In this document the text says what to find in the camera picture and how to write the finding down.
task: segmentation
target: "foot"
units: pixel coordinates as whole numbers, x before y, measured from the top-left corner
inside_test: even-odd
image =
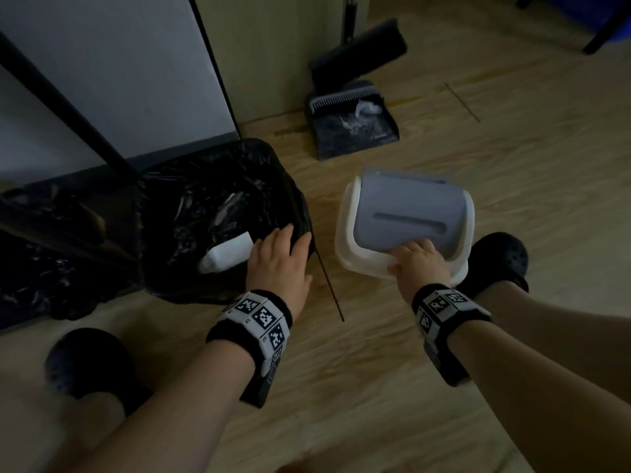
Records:
[[[525,280],[528,252],[524,244],[506,232],[484,236],[471,247],[469,273],[456,287],[471,299],[491,284],[510,281],[528,292]]]
[[[109,392],[129,416],[152,391],[136,379],[134,363],[125,346],[112,334],[97,328],[78,328],[55,344],[45,363],[46,379],[74,398]]]

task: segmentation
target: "black device on wrist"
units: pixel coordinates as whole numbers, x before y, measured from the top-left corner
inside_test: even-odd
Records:
[[[292,313],[276,294],[254,290],[228,305],[206,342],[227,340],[244,348],[256,370],[240,400],[261,408],[267,400],[276,369],[292,327]]]
[[[425,352],[443,379],[452,387],[468,379],[469,374],[447,347],[447,338],[469,320],[491,322],[491,314],[466,295],[442,284],[419,289],[412,309],[425,339]]]

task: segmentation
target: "black trash bag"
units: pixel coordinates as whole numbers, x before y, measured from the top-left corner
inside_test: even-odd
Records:
[[[246,262],[202,275],[214,246],[249,232],[253,241],[293,223],[292,246],[310,232],[307,203],[271,146],[245,139],[171,159],[138,181],[143,286],[173,303],[227,304],[245,291]],[[314,250],[312,241],[309,254]]]
[[[31,198],[20,189],[4,199],[94,244],[104,240],[95,216],[69,191],[50,200]],[[0,230],[0,329],[48,315],[75,320],[91,313],[129,286],[120,271],[61,254]]]

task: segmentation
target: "person's right arm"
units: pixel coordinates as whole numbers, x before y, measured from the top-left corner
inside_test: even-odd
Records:
[[[408,304],[425,285],[449,285],[430,241],[392,254],[398,264],[390,271]],[[631,471],[631,405],[490,322],[463,323],[447,345],[535,471]]]

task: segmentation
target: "person's left arm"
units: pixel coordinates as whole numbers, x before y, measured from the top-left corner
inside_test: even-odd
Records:
[[[257,241],[248,261],[247,290],[276,294],[295,320],[312,277],[305,275],[311,234],[290,254],[293,226]],[[226,340],[209,342],[178,377],[160,390],[74,473],[202,472],[234,406],[256,373],[248,351]]]

